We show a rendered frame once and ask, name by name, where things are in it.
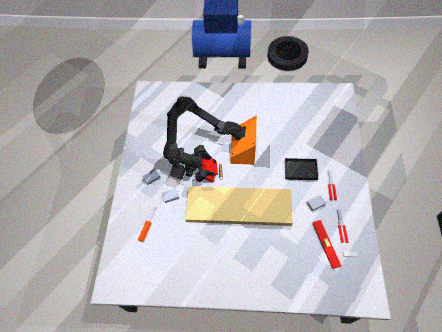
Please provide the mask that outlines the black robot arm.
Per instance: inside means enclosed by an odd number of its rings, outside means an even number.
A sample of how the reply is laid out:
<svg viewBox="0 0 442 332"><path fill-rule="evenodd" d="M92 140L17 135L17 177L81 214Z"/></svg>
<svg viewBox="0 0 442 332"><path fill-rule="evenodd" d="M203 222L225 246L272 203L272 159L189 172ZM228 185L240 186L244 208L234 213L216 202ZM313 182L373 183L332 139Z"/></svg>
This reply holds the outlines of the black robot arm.
<svg viewBox="0 0 442 332"><path fill-rule="evenodd" d="M170 176L182 180L185 170L186 176L191 177L193 171L192 166L187 167L191 161L191 155L184 152L184 148L177 146L177 118L186 111L192 112L198 117L214 126L214 131L222 135L232 135L236 140L245 137L246 126L242 127L236 122L221 121L212 116L202 108L200 108L190 97L179 97L177 102L167 113L167 141L164 147L163 156L173 165ZM183 165L184 164L185 168Z"/></svg>

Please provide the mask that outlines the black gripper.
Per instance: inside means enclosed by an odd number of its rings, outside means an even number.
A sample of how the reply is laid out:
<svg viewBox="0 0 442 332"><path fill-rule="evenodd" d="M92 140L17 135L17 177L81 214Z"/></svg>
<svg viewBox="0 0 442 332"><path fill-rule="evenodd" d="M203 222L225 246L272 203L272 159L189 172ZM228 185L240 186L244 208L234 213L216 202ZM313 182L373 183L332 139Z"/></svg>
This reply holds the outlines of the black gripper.
<svg viewBox="0 0 442 332"><path fill-rule="evenodd" d="M190 163L187 165L187 167L192 166L195 169L198 168L198 172L196 173L196 181L201 182L202 180L204 180L208 175L214 175L215 173L209 171L209 170L203 170L202 168L202 158L205 159L213 159L208 152L206 151L206 149L204 148L204 145L198 145L195 149L194 149L194 153L190 154L191 155L191 161Z"/></svg>

